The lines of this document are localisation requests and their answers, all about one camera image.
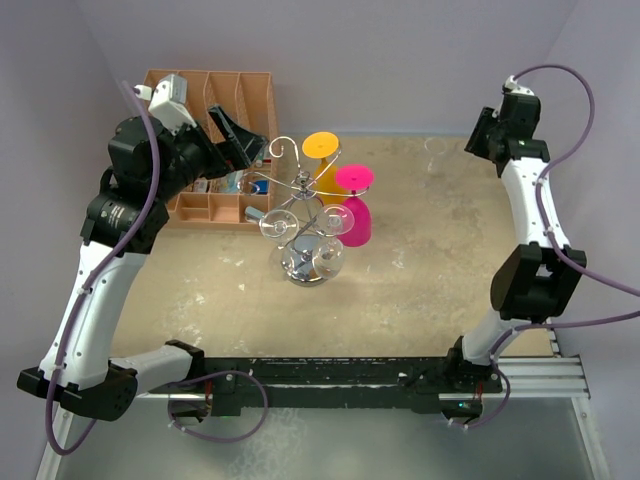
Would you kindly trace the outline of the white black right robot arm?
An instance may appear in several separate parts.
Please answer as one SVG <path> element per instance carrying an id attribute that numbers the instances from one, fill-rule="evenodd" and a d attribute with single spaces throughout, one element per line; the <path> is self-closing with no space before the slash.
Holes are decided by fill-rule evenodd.
<path id="1" fill-rule="evenodd" d="M 547 144 L 533 137 L 540 113 L 541 102 L 530 90 L 505 90 L 499 108 L 482 110 L 465 147 L 495 165 L 508 194 L 516 246 L 492 279 L 487 314 L 448 352 L 444 376 L 456 391 L 489 378 L 492 361 L 521 328 L 564 312 L 581 275 L 561 261 L 561 254 L 586 264 L 585 253 L 573 249 L 564 234 L 540 177 L 550 163 Z"/>

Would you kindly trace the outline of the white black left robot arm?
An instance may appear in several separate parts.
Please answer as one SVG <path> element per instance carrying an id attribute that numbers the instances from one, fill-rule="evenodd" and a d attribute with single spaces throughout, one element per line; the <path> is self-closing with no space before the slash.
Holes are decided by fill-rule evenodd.
<path id="1" fill-rule="evenodd" d="M 168 223 L 168 203 L 199 178 L 252 166 L 268 143 L 219 105 L 208 114 L 222 133 L 210 140 L 198 123 L 175 130 L 141 114 L 120 122 L 108 143 L 111 165 L 89 203 L 72 294 L 59 331 L 36 367 L 20 372 L 20 390 L 76 415 L 115 421 L 134 397 L 174 383 L 202 387 L 204 353 L 179 340 L 129 358 L 111 357 L 130 288 Z"/>

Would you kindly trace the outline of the orange plastic wine glass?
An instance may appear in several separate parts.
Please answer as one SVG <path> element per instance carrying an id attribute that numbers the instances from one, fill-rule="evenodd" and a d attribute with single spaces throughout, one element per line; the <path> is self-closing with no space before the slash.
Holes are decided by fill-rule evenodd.
<path id="1" fill-rule="evenodd" d="M 347 191 L 336 182 L 338 167 L 335 162 L 341 150 L 339 138 L 332 132 L 315 132 L 303 141 L 302 149 L 306 157 L 320 161 L 311 185 L 316 197 L 324 206 L 343 204 Z"/>

